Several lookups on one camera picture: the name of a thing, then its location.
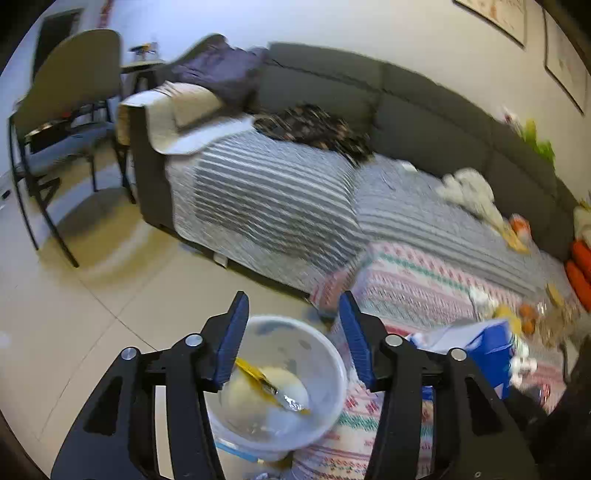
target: floral patterned cloth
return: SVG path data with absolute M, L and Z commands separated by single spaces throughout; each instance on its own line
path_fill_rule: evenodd
M 373 155 L 367 135 L 356 134 L 345 120 L 317 105 L 298 105 L 279 114 L 258 115 L 253 127 L 275 140 L 338 152 L 354 167 Z
M 335 312 L 340 294 L 351 290 L 359 308 L 380 317 L 389 333 L 406 336 L 448 325 L 458 317 L 473 317 L 468 288 L 477 286 L 516 308 L 519 295 L 492 285 L 408 245 L 379 243 L 342 270 L 328 276 L 310 300 L 321 311 Z M 365 389 L 357 378 L 345 335 L 337 318 L 330 338 L 349 371 L 343 413 L 324 438 L 294 454 L 290 479 L 362 480 L 369 462 L 384 396 Z M 554 408 L 564 391 L 560 367 L 540 364 L 524 385 L 545 384 Z M 428 475 L 433 438 L 433 404 L 423 402 L 421 450 L 417 478 Z

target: gray chair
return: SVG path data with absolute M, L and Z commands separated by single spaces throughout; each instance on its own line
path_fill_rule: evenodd
M 41 183 L 43 177 L 75 158 L 86 156 L 90 161 L 93 189 L 96 191 L 94 147 L 102 139 L 109 139 L 117 156 L 129 200 L 135 203 L 126 176 L 126 155 L 117 143 L 115 127 L 108 99 L 121 95 L 121 39 L 112 30 L 89 30 L 61 42 L 47 57 L 26 97 L 8 119 L 8 149 L 12 178 L 18 204 L 31 242 L 38 249 L 31 224 L 18 190 L 18 182 L 25 180 L 30 195 L 35 198 L 52 235 L 72 265 L 78 262 L 64 243 L 47 213 L 47 205 L 59 187 L 59 179 Z M 69 136 L 41 151 L 27 153 L 29 133 L 40 126 L 62 118 L 64 112 L 76 112 L 85 106 L 104 108 L 106 121 L 71 127 Z M 15 161 L 13 139 L 16 139 L 20 162 Z

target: picture frame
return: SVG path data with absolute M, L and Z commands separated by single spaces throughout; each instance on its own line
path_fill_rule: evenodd
M 453 2 L 487 21 L 521 48 L 525 48 L 527 37 L 525 0 L 453 0 Z
M 546 10 L 544 32 L 544 67 L 584 116 L 589 87 L 587 67 L 556 20 Z

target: metal screw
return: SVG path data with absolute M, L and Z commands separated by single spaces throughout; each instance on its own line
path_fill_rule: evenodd
M 458 362 L 462 362 L 467 358 L 466 352 L 461 348 L 454 348 L 452 350 L 452 358 Z
M 138 351 L 135 348 L 133 348 L 132 346 L 129 346 L 121 352 L 121 358 L 123 360 L 131 360 L 137 354 L 138 354 Z
M 402 345 L 402 337 L 400 335 L 388 335 L 386 337 L 386 343 L 389 346 L 400 346 Z
M 185 338 L 185 343 L 187 344 L 187 346 L 201 345 L 203 343 L 203 337 L 201 335 L 194 333 Z

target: gray sofa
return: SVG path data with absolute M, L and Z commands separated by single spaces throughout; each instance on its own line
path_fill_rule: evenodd
M 273 43 L 248 108 L 279 112 L 299 103 L 345 118 L 369 135 L 376 153 L 407 160 L 435 177 L 475 168 L 491 185 L 504 216 L 527 218 L 541 250 L 559 261 L 569 257 L 576 199 L 546 160 L 457 93 L 358 54 Z M 141 213 L 146 222 L 178 236 L 167 157 L 150 144 L 146 108 L 131 108 L 129 117 Z

